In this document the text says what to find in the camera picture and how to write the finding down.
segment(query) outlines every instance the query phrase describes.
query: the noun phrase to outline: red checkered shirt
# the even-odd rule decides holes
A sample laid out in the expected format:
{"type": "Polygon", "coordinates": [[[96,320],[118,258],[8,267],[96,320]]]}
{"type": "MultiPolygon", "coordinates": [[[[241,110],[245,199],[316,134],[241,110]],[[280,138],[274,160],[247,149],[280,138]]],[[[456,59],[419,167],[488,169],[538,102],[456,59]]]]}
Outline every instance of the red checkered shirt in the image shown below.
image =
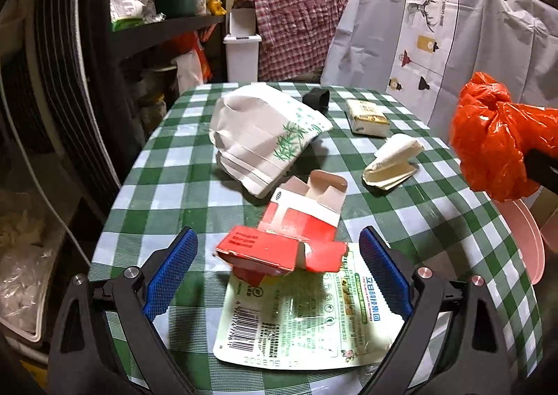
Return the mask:
{"type": "Polygon", "coordinates": [[[309,73],[325,63],[348,0],[247,0],[256,9],[258,79],[278,81],[309,73]]]}

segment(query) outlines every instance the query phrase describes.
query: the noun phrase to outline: deer illustration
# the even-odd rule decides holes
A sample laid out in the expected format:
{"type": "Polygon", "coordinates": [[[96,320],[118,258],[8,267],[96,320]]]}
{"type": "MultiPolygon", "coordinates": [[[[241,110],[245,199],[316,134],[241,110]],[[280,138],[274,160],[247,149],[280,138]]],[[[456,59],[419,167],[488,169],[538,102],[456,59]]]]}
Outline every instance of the deer illustration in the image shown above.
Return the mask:
{"type": "Polygon", "coordinates": [[[436,3],[436,2],[434,0],[425,0],[422,3],[409,3],[407,5],[407,12],[408,12],[407,22],[410,25],[412,25],[413,21],[415,20],[415,14],[417,12],[420,12],[423,18],[425,18],[426,20],[426,26],[428,27],[428,30],[434,32],[433,27],[436,25],[436,23],[433,22],[433,17],[430,16],[428,14],[428,11],[426,10],[426,7],[431,3],[436,3]]]}

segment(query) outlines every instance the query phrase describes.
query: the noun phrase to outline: metal screw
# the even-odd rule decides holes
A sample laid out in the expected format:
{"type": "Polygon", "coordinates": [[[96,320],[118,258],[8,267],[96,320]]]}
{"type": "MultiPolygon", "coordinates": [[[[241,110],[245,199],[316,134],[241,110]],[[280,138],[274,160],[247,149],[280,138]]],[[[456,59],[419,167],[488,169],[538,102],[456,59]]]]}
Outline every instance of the metal screw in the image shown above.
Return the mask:
{"type": "Polygon", "coordinates": [[[83,274],[77,274],[71,278],[72,285],[81,285],[83,282],[85,282],[85,275],[83,274]]]}
{"type": "Polygon", "coordinates": [[[473,277],[471,277],[471,281],[473,285],[476,286],[484,285],[484,278],[482,278],[480,275],[474,275],[473,277]]]}
{"type": "Polygon", "coordinates": [[[140,270],[136,266],[130,266],[129,268],[124,269],[124,277],[126,278],[136,278],[140,270]]]}
{"type": "Polygon", "coordinates": [[[418,272],[418,275],[419,275],[421,278],[430,278],[430,277],[432,277],[432,270],[429,269],[429,268],[426,268],[426,267],[424,267],[424,266],[423,266],[422,268],[419,268],[419,269],[417,270],[417,272],[418,272]]]}

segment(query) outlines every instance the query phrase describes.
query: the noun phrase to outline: red cardboard box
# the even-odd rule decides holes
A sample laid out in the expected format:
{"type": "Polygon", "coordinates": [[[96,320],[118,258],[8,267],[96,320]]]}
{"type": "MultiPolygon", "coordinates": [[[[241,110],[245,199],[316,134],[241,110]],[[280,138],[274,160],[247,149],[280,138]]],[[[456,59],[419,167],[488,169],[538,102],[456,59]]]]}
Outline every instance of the red cardboard box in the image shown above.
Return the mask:
{"type": "Polygon", "coordinates": [[[345,178],[322,170],[313,170],[308,183],[292,177],[273,193],[258,229],[234,227],[216,254],[252,286],[295,267],[337,272],[347,254],[346,243],[333,241],[346,191],[345,178]]]}

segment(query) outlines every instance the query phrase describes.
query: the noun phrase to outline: pink plastic bowl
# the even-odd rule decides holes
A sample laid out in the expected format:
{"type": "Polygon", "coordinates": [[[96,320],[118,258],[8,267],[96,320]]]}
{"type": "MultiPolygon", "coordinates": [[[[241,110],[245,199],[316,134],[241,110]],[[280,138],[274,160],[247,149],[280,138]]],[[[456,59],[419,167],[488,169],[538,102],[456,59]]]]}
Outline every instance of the pink plastic bowl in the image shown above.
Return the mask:
{"type": "Polygon", "coordinates": [[[512,231],[513,239],[521,250],[527,274],[534,285],[545,271],[545,247],[529,208],[521,200],[494,202],[512,231]]]}

